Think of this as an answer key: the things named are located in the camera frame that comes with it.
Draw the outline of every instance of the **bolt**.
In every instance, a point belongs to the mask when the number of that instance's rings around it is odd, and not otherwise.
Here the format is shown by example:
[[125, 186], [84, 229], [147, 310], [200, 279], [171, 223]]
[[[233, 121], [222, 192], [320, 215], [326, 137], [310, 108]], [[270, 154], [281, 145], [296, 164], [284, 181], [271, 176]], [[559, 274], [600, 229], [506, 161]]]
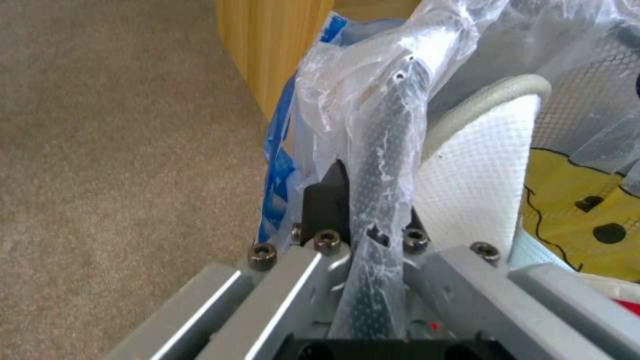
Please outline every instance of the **bolt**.
[[291, 241], [296, 245], [300, 245], [301, 238], [302, 238], [302, 224], [296, 222], [291, 227]]
[[476, 241], [475, 243], [471, 244], [469, 248], [471, 249], [471, 251], [478, 254], [478, 256], [483, 258], [487, 263], [491, 265], [495, 265], [496, 262], [498, 262], [498, 260], [500, 259], [500, 252], [495, 248], [495, 246], [491, 245], [490, 243], [485, 243], [484, 241]]
[[266, 271], [273, 268], [277, 258], [278, 252], [270, 243], [254, 244], [249, 249], [249, 254], [247, 254], [249, 266], [258, 271]]
[[420, 254], [429, 245], [429, 236], [421, 229], [409, 228], [404, 230], [403, 249], [408, 254]]
[[314, 236], [314, 249], [323, 255], [334, 255], [340, 249], [340, 234], [333, 230], [320, 230]]

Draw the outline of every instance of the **screw hole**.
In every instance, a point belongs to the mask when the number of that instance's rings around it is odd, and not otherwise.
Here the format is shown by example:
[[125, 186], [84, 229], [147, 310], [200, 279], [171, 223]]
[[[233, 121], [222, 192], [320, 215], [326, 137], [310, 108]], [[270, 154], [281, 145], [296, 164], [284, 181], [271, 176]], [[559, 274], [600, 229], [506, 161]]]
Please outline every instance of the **screw hole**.
[[416, 239], [416, 240], [421, 240], [424, 237], [424, 235], [420, 231], [416, 231], [416, 230], [409, 230], [409, 232], [407, 233], [407, 236], [409, 236], [411, 239]]
[[333, 240], [333, 239], [335, 239], [335, 236], [333, 235], [333, 233], [329, 233], [327, 231], [326, 233], [320, 234], [320, 239], [322, 239], [322, 240]]
[[269, 248], [266, 246], [258, 246], [255, 247], [254, 250], [256, 255], [266, 255], [269, 254]]

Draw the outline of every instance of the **wooden furniture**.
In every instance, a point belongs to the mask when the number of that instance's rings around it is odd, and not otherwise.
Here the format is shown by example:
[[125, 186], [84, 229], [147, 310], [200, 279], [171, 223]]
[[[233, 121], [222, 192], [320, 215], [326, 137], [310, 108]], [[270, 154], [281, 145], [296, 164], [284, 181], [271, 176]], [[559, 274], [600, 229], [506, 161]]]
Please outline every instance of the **wooden furniture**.
[[271, 119], [284, 83], [331, 10], [358, 21], [407, 18], [419, 0], [216, 0], [218, 33]]

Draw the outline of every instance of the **yellow fabric with black spots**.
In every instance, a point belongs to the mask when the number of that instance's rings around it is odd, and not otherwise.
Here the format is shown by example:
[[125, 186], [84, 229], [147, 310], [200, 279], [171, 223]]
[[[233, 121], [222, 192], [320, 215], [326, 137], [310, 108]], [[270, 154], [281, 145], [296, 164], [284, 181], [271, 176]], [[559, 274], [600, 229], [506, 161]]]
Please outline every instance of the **yellow fabric with black spots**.
[[640, 281], [640, 199], [620, 188], [622, 179], [532, 149], [526, 231], [576, 270]]

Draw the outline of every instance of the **white foam padding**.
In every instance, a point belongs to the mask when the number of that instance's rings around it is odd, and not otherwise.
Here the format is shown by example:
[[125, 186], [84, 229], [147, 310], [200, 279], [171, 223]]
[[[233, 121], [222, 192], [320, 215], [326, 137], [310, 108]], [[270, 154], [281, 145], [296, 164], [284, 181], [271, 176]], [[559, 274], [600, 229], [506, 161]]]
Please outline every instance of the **white foam padding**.
[[436, 251], [485, 241], [509, 254], [540, 102], [524, 95], [495, 106], [420, 166], [414, 206]]

